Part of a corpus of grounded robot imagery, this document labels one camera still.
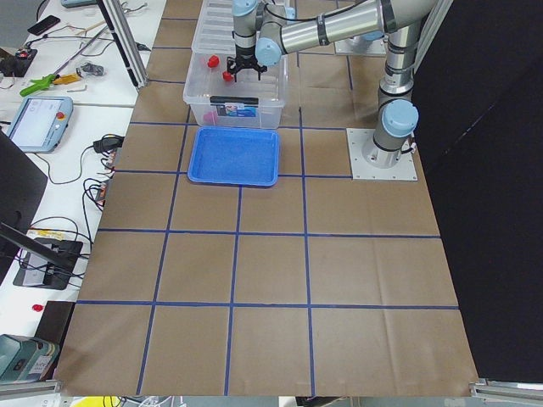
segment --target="red object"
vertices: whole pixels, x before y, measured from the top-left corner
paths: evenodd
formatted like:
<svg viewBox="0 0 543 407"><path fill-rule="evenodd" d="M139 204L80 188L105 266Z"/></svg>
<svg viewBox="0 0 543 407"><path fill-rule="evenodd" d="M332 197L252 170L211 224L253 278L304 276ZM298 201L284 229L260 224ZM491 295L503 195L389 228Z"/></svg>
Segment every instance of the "red object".
<svg viewBox="0 0 543 407"><path fill-rule="evenodd" d="M224 79L226 82L229 82L234 79L234 76L231 73L224 71L222 73L222 79Z"/></svg>
<svg viewBox="0 0 543 407"><path fill-rule="evenodd" d="M211 55L207 61L207 66L209 66L210 68L215 68L216 66L219 66L220 62L221 61L219 60L219 57L217 57L216 55Z"/></svg>

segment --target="clear plastic bin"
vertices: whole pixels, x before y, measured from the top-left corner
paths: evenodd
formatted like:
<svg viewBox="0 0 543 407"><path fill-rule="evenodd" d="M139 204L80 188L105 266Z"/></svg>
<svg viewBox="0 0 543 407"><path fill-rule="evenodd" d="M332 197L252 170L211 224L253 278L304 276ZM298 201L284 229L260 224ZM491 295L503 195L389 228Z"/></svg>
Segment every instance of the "clear plastic bin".
<svg viewBox="0 0 543 407"><path fill-rule="evenodd" d="M242 70L238 81L225 81L227 56L215 54L219 66L209 68L211 54L193 53L183 100L190 104L199 125L276 129L287 96L287 59L261 74Z"/></svg>
<svg viewBox="0 0 543 407"><path fill-rule="evenodd" d="M287 102L287 57L261 74L242 70L238 81L225 81L227 56L235 56L232 0L204 0L192 44L183 100L199 125L278 128ZM219 66L207 66L211 55Z"/></svg>

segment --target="blue tray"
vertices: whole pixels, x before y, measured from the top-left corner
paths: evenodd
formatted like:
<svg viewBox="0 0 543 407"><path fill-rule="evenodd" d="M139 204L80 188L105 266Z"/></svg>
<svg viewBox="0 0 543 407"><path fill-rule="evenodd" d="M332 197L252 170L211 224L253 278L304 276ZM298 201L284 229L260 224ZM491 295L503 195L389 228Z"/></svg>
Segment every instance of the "blue tray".
<svg viewBox="0 0 543 407"><path fill-rule="evenodd" d="M188 179L214 184L271 187L277 182L276 131L201 127L194 139Z"/></svg>

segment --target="white desk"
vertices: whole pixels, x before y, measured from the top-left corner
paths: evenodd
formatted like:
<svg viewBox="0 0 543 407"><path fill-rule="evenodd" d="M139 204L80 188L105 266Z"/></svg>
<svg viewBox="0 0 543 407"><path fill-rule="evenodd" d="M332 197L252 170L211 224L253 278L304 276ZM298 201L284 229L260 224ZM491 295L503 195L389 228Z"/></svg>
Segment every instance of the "white desk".
<svg viewBox="0 0 543 407"><path fill-rule="evenodd" d="M18 107L18 103L3 103L2 107L0 107L0 120L11 120ZM51 164L52 178L55 181L75 178L79 172L81 151L106 133L124 136L131 115L132 109L129 108L75 106L69 126L59 146L53 153L43 155ZM37 159L33 154L30 154L30 157L38 167L47 173L45 163ZM96 154L92 150L85 154L83 174L79 181L66 185L53 185L49 182L34 220L55 215L66 216L77 223L80 232L87 234L81 204L82 183L87 177L95 177L99 180L105 179L104 176L97 176L97 172L104 170L100 163L101 157L101 154ZM98 228L101 212L88 200L86 208L89 226L91 227L92 236L94 236ZM36 227L74 230L74 226L67 220L46 220L36 225ZM74 235L72 234L64 235L66 240L73 238ZM84 242L82 253L88 253L89 251L89 244ZM82 273L85 271L86 266L87 262L80 259L74 272L77 274ZM32 336L42 317L41 312L32 310L33 304L45 305L48 300L76 301L79 290L72 286L68 286L63 291L16 287L13 285L13 280L18 269L19 265L14 262L2 285L0 285L0 334ZM81 284L81 280L77 278L72 278L70 282Z"/></svg>
<svg viewBox="0 0 543 407"><path fill-rule="evenodd" d="M137 8L144 3L143 0L129 0L129 8ZM148 1L148 6L126 16L128 24L136 42L153 46L156 32L159 28L160 18L164 11L165 0ZM56 15L60 18L60 23L52 30L56 30L65 25L87 28L103 20L98 6L88 6L86 8L64 8L60 1L49 2L49 5L43 10L42 17L47 15ZM100 31L100 27L89 31L87 36L94 36ZM51 36L73 36L79 30L64 30L54 32ZM35 39L35 36L29 36L28 40ZM26 72L24 78L15 78L15 84L8 90L0 89L0 103L16 102L20 103L22 97L19 92L31 85L30 79L40 79L45 75L54 72L65 60L77 52L81 42L77 39L47 39L35 42L31 46L37 49L36 59ZM106 41L96 41L85 53L99 53L108 44ZM140 52L143 63L147 66L150 52ZM75 104L88 104L97 106L121 106L133 107L137 99L137 90L132 85L130 77L126 72L125 65L120 57L116 44L110 45L103 55L98 57L78 57L61 74L69 74L75 71L76 67L83 61L90 61L93 64L102 65L105 68L105 76L91 76L83 81L78 81L69 85L52 86L47 91L36 92L34 95L54 95L70 96ZM10 78L5 78L0 86L6 87L11 83ZM73 89L81 89L87 84L87 90L84 92L67 92Z"/></svg>

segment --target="metal base plate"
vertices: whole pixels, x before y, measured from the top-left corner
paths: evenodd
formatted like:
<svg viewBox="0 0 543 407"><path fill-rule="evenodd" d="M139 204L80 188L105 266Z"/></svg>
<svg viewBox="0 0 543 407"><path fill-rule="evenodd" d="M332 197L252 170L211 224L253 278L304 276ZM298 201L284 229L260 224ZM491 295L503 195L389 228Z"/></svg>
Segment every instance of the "metal base plate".
<svg viewBox="0 0 543 407"><path fill-rule="evenodd" d="M353 180L417 181L417 172L410 153L402 154L398 164L387 169L374 167L362 157L362 146L368 138L373 136L374 132L374 129L347 129L350 169ZM403 149L408 148L409 142L406 142Z"/></svg>
<svg viewBox="0 0 543 407"><path fill-rule="evenodd" d="M386 55L386 45L381 38L375 41L366 41L364 38L356 38L354 41L350 38L336 41L334 43L336 54L339 55L362 55L365 57L383 57Z"/></svg>

